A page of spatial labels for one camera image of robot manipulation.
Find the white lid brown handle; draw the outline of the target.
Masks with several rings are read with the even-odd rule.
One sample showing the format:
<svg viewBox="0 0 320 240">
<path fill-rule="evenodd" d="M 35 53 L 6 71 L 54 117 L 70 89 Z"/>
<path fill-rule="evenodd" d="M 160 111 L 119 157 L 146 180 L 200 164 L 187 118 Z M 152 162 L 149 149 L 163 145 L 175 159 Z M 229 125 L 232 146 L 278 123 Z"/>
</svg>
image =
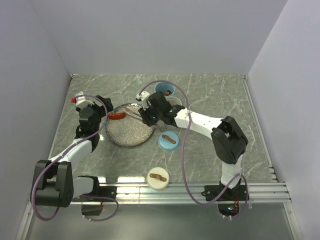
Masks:
<svg viewBox="0 0 320 240">
<path fill-rule="evenodd" d="M 146 182 L 150 189 L 163 191 L 169 186 L 170 175 L 166 169 L 154 167 L 148 172 Z"/>
</svg>

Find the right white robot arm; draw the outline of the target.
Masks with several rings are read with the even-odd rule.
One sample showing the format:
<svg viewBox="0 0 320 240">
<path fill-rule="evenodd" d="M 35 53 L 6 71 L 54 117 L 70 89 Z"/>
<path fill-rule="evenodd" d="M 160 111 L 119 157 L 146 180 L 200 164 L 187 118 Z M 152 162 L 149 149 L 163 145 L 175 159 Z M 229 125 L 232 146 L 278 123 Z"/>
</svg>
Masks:
<svg viewBox="0 0 320 240">
<path fill-rule="evenodd" d="M 158 121 L 175 128 L 189 129 L 212 140 L 217 157 L 222 161 L 220 194 L 226 200 L 238 194 L 241 161 L 249 143 L 244 132 L 231 116 L 210 117 L 191 111 L 187 106 L 172 105 L 159 92 L 142 91 L 136 95 L 142 107 L 142 122 L 151 127 Z"/>
</svg>

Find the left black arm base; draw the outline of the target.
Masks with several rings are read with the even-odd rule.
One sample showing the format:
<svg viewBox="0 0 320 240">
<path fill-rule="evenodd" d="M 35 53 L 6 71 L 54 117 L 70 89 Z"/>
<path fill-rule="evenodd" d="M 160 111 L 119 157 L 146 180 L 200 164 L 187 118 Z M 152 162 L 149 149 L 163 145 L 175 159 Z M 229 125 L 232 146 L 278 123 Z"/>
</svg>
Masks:
<svg viewBox="0 0 320 240">
<path fill-rule="evenodd" d="M 72 200 L 80 204 L 81 213 L 86 217 L 106 218 L 118 208 L 115 202 L 117 197 L 116 186 L 100 186 L 97 193 L 86 193 Z"/>
</svg>

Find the metal serving tongs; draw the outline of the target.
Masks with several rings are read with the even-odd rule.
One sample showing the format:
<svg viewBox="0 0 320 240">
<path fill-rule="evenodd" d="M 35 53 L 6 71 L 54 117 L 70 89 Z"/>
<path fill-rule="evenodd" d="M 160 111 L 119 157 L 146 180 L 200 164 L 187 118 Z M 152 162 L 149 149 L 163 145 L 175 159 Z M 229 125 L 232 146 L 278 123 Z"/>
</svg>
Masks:
<svg viewBox="0 0 320 240">
<path fill-rule="evenodd" d="M 130 117 L 132 117 L 134 119 L 137 119 L 139 121 L 143 120 L 142 117 L 139 114 L 135 113 L 134 111 L 130 110 L 127 107 L 123 107 L 123 111 L 125 112 L 126 115 L 128 115 L 128 116 L 130 116 Z"/>
</svg>

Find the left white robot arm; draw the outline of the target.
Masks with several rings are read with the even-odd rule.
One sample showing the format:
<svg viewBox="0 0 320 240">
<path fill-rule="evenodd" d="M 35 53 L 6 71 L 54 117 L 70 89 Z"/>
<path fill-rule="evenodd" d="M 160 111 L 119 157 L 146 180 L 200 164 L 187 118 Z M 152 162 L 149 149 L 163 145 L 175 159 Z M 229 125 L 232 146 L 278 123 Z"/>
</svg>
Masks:
<svg viewBox="0 0 320 240">
<path fill-rule="evenodd" d="M 104 127 L 102 119 L 114 106 L 110 98 L 100 95 L 90 101 L 91 95 L 80 92 L 71 101 L 76 104 L 79 124 L 75 138 L 63 152 L 49 160 L 39 160 L 35 164 L 30 201 L 35 206 L 66 208 L 71 201 L 84 195 L 89 201 L 96 201 L 101 195 L 99 180 L 96 176 L 81 175 L 73 177 L 75 167 L 84 157 L 98 146 L 100 131 Z"/>
</svg>

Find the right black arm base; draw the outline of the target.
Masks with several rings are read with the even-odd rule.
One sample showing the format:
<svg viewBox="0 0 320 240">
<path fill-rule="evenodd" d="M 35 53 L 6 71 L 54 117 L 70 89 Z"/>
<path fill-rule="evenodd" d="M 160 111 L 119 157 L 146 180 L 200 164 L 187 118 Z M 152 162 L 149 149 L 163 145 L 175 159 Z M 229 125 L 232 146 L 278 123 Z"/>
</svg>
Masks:
<svg viewBox="0 0 320 240">
<path fill-rule="evenodd" d="M 222 183 L 219 183 L 219 185 L 205 185 L 201 195 L 205 197 L 207 202 L 212 201 L 222 192 L 224 187 Z M 245 204 L 248 204 L 249 200 L 250 197 L 246 186 L 239 181 L 234 188 L 227 188 L 216 201 L 218 202 L 219 213 L 223 217 L 232 219 L 241 212 L 240 202 L 244 201 Z"/>
</svg>

